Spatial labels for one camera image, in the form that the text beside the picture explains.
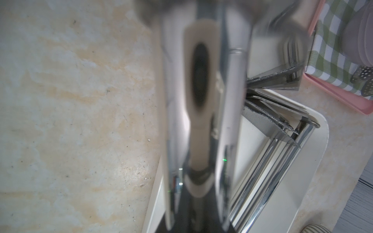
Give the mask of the white rectangular storage tray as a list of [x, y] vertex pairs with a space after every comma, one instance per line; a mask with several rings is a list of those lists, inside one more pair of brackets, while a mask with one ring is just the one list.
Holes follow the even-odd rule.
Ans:
[[[276, 220], [278, 229], [287, 232], [298, 211], [298, 206], [290, 202], [290, 194], [294, 192], [299, 199], [304, 196], [311, 169], [305, 173], [301, 170], [307, 162], [315, 168], [316, 162], [320, 161], [327, 146], [328, 125], [320, 113], [271, 90], [252, 90], [247, 101], [290, 126], [295, 133], [304, 117], [320, 125], [310, 135], [250, 229], [254, 233], [269, 231], [271, 226], [266, 225], [264, 219], [268, 216]], [[231, 201], [246, 171], [270, 137], [242, 115], [242, 130], [236, 135], [236, 143], [229, 146], [223, 156], [210, 156], [195, 168], [189, 159], [190, 120], [186, 110], [170, 104], [162, 119], [167, 154], [160, 159], [143, 232], [237, 233], [236, 222], [230, 220]], [[255, 190], [286, 145], [280, 141]]]

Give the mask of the red handled hoe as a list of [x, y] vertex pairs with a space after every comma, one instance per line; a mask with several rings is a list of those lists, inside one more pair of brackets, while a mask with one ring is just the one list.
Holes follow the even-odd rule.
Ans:
[[290, 126], [280, 122], [257, 105], [246, 101], [242, 115], [258, 128], [265, 136], [278, 139], [292, 146], [300, 147], [299, 144], [288, 134], [295, 133]]

